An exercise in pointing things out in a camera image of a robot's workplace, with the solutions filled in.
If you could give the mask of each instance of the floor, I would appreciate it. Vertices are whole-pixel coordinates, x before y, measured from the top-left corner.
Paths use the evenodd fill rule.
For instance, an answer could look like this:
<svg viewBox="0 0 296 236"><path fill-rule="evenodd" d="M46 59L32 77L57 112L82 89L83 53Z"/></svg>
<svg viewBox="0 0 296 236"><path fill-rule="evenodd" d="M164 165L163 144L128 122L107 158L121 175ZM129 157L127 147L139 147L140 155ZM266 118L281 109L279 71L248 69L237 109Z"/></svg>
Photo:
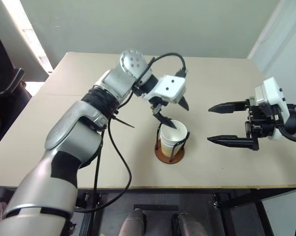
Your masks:
<svg viewBox="0 0 296 236"><path fill-rule="evenodd" d="M5 191L0 188L0 197ZM103 195L111 199L116 194ZM116 236L134 204L177 205L177 211L144 211L147 216L146 236L171 236L171 216L174 213L186 212L202 223L208 236L224 236L223 224L219 209L213 206L212 194L142 194L126 193L118 201L105 208L100 227L94 225L94 232L101 236ZM262 225L255 205L241 206L231 211L237 236L264 236ZM77 223L73 234L79 236L83 214L75 213L72 221Z"/></svg>

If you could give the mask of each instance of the black wire cup holder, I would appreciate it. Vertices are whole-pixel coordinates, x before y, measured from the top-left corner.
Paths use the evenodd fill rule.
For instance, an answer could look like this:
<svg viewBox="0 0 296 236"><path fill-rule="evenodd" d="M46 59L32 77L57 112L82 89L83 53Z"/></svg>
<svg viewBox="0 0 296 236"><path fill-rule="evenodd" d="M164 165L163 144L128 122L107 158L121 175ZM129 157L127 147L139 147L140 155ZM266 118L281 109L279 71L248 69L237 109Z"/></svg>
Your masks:
<svg viewBox="0 0 296 236"><path fill-rule="evenodd" d="M159 141L159 134L160 134L160 128L161 128L161 125L162 125L162 123L160 123L159 124L159 126L158 126L158 129L157 129L157 140L156 140L156 144L155 144L155 151L157 151L159 148L161 148L161 146L159 147L158 146L158 141ZM169 162L170 163L172 163L173 162L173 160L175 159L175 156L179 153L179 151L180 150L182 150L182 151L184 151L185 150L185 144L186 144L186 141L188 140L188 138L189 138L189 135L190 135L190 132L188 131L187 132L187 134L186 134L186 137L183 139L183 140L180 140L180 141L178 141L175 145L174 145L174 147L173 147L173 149L172 149L172 153L171 153L171 156L170 156L170 158L169 158ZM174 152L175 152L175 148L177 147L177 146L179 146L180 144L183 144L181 147L180 147L180 150L177 152L177 154L176 155L174 155Z"/></svg>

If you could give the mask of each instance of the wall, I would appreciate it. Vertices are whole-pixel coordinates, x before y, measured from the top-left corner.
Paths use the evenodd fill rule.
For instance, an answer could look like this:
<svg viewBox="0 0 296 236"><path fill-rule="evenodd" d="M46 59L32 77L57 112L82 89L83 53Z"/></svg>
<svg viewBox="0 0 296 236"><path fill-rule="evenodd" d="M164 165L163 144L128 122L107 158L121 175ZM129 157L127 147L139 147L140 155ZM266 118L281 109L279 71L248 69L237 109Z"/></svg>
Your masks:
<svg viewBox="0 0 296 236"><path fill-rule="evenodd" d="M252 59L267 78L276 78L287 101L296 103L296 0L286 1ZM293 236L296 229L296 192L267 199L263 204L274 235Z"/></svg>
<svg viewBox="0 0 296 236"><path fill-rule="evenodd" d="M24 81L45 81L47 79L48 74L21 36L1 0L0 39L13 65L25 70Z"/></svg>
<svg viewBox="0 0 296 236"><path fill-rule="evenodd" d="M21 0L52 64L68 51L245 58L278 0Z"/></svg>

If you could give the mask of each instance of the chair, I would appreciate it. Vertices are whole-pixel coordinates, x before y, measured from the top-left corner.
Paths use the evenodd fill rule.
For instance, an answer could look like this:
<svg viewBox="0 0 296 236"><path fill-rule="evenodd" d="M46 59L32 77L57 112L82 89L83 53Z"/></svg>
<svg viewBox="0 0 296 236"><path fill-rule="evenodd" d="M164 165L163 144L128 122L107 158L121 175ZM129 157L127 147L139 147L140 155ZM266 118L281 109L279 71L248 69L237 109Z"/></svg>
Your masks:
<svg viewBox="0 0 296 236"><path fill-rule="evenodd" d="M24 70L14 68L0 40L0 141L31 99L21 79Z"/></svg>

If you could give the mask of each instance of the table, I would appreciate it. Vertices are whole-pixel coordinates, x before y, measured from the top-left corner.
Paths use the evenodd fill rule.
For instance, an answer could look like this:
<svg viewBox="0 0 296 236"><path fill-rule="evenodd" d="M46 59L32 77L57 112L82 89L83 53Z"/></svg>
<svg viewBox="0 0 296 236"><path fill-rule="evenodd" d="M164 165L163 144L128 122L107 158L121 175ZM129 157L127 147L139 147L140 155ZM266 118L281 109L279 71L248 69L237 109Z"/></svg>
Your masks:
<svg viewBox="0 0 296 236"><path fill-rule="evenodd" d="M260 150L227 148L207 141L219 134L245 137L247 112L209 113L211 106L241 101L254 95L264 79L248 59L185 58L186 100L189 112L178 105L163 108L165 116L182 121L191 132L183 160L174 165L154 155L159 122L150 104L134 97L118 118L135 126L112 122L112 135L133 173L131 188L266 188L296 187L296 143L260 139ZM0 186L18 186L38 163L47 133L76 100L80 100L102 74L116 66L119 55L67 53L39 93L34 96L0 143ZM152 67L160 77L180 68L176 58ZM92 188L95 161L78 172L78 187ZM98 187L122 188L125 167L105 136Z"/></svg>

